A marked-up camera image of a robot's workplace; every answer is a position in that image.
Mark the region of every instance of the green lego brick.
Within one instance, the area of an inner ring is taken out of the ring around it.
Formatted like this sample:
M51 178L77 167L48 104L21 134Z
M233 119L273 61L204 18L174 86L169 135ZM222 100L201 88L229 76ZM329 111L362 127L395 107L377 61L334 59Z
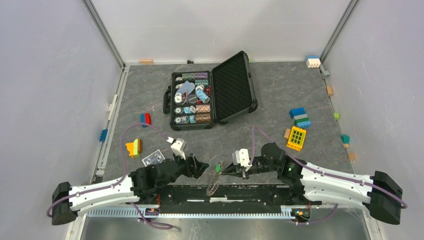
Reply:
M296 121L294 121L294 125L297 125L301 122L306 122L306 121L309 121L308 117L305 117L305 118L302 118L302 119L297 119Z

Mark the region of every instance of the gray mat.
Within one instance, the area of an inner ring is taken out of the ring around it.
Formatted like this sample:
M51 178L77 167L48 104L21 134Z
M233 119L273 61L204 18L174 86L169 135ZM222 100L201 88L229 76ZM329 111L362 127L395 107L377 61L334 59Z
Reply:
M165 134L187 141L185 154L195 154L209 167L199 179L181 176L176 184L208 184L215 165L225 161L232 162L232 153L241 148L252 153L252 126L262 127L277 143L285 146L283 138L286 128L292 128L293 121L289 111L304 107L312 125L307 129L305 143L301 151L288 149L300 159L318 166L342 172L352 172L348 156L341 140L341 133L333 117L330 99L320 72L307 68L304 62L258 62L251 63L250 69L259 107L250 114L242 115L226 125L216 124L212 129L174 131L169 126L170 114L162 112L163 98L171 84L173 72L212 70L217 64L172 64L131 66L126 80L119 117L116 122L107 165L103 180L112 180L123 174L120 153L120 140L124 130L140 122L140 114L150 113L151 122ZM125 136L129 143L135 138L143 141L143 152L139 158L130 158L126 148L125 155L128 172L143 167L142 158L160 149L166 158L172 158L170 144L151 128L136 126ZM260 133L256 137L256 154L268 141ZM232 176L221 176L222 184L257 183L277 184L275 172L250 175L249 180Z

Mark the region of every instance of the teal block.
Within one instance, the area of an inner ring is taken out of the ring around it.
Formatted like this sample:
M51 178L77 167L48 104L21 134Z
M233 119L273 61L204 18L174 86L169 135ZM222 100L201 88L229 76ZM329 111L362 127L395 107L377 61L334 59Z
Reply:
M342 134L341 135L341 140L343 141L343 144L348 144L349 141L351 140L351 138L348 135L346 135L346 134Z

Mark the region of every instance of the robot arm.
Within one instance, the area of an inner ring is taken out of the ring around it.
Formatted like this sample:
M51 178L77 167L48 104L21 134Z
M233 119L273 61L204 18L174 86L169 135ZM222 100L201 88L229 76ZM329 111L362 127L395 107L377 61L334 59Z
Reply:
M401 204L375 187L402 199L402 189L384 172L375 171L374 176L350 174L299 160L305 166L303 167L275 143L265 144L261 149L261 156L254 157L251 164L240 161L249 159L247 152L247 149L236 151L233 154L233 163L222 175L248 179L249 174L275 171L277 179L290 187L292 198L369 210L370 215L379 221L400 224Z

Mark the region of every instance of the open case lid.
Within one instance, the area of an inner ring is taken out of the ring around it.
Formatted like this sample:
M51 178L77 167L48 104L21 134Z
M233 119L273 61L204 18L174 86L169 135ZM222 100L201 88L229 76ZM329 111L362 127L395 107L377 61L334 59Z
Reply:
M249 57L244 51L213 68L211 73L217 123L226 124L230 119L258 108Z

